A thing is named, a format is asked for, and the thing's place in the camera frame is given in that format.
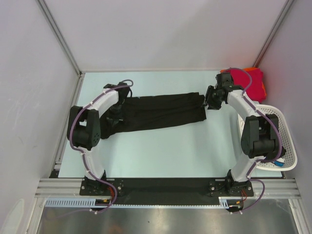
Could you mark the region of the black t shirt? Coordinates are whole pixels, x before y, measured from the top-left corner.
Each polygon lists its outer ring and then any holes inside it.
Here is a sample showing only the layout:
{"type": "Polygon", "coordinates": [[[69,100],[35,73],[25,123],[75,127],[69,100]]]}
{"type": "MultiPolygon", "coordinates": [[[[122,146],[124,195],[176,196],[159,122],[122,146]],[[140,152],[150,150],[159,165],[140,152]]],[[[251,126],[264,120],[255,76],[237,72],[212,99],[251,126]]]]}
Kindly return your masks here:
{"type": "Polygon", "coordinates": [[[206,120],[204,95],[198,92],[128,97],[122,104],[124,122],[111,126],[109,110],[100,118],[101,138],[116,133],[176,127],[206,120]]]}

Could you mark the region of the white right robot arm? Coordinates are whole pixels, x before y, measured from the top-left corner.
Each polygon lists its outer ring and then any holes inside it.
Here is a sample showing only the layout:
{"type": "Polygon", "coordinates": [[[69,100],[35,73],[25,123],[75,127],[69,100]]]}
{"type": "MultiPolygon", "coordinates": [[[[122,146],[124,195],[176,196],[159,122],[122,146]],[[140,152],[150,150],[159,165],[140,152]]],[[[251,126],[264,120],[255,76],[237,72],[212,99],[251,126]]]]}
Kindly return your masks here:
{"type": "Polygon", "coordinates": [[[209,110],[219,110],[223,103],[228,104],[244,121],[240,140],[242,155],[224,182],[228,195],[240,195],[248,189],[250,175],[258,163],[274,162],[285,152],[278,131],[278,116],[261,112],[246,89],[234,83],[229,72],[217,74],[216,85],[208,87],[204,103],[209,110]]]}

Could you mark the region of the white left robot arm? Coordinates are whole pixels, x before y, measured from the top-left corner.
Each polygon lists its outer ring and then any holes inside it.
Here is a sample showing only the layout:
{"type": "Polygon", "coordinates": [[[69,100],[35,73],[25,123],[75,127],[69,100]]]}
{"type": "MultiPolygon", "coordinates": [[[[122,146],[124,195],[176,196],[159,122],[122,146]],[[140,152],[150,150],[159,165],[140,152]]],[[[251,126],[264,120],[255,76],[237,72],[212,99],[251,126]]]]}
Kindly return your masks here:
{"type": "Polygon", "coordinates": [[[73,150],[82,156],[85,176],[81,183],[80,195],[104,195],[107,191],[116,195],[114,186],[107,181],[106,172],[99,156],[101,122],[103,114],[108,114],[108,126],[114,127],[123,121],[122,105],[130,94],[133,81],[123,80],[117,85],[107,84],[94,100],[85,106],[70,109],[67,138],[73,150]]]}

